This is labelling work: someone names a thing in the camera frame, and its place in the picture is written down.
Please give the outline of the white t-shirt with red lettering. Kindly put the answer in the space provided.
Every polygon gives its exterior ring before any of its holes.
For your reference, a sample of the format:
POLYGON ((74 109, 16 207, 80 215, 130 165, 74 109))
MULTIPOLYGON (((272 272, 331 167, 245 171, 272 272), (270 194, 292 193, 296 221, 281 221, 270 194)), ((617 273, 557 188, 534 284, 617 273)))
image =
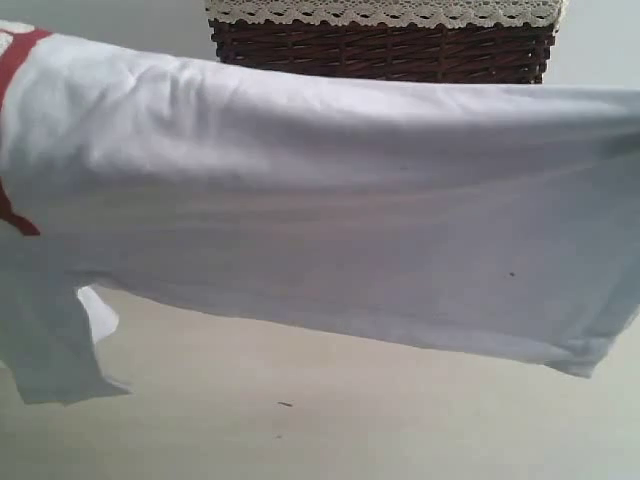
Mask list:
POLYGON ((639 311, 639 94, 323 78, 1 24, 1 361, 119 396, 96 287, 587 378, 639 311))

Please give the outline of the dark brown wicker basket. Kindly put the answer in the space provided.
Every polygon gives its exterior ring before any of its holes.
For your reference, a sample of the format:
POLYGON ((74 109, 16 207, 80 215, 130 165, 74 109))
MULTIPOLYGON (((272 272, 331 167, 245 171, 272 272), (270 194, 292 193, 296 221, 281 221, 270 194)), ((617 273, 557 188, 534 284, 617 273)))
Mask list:
POLYGON ((226 64, 321 77, 448 84, 539 84, 551 26, 451 29, 294 21, 209 23, 226 64))

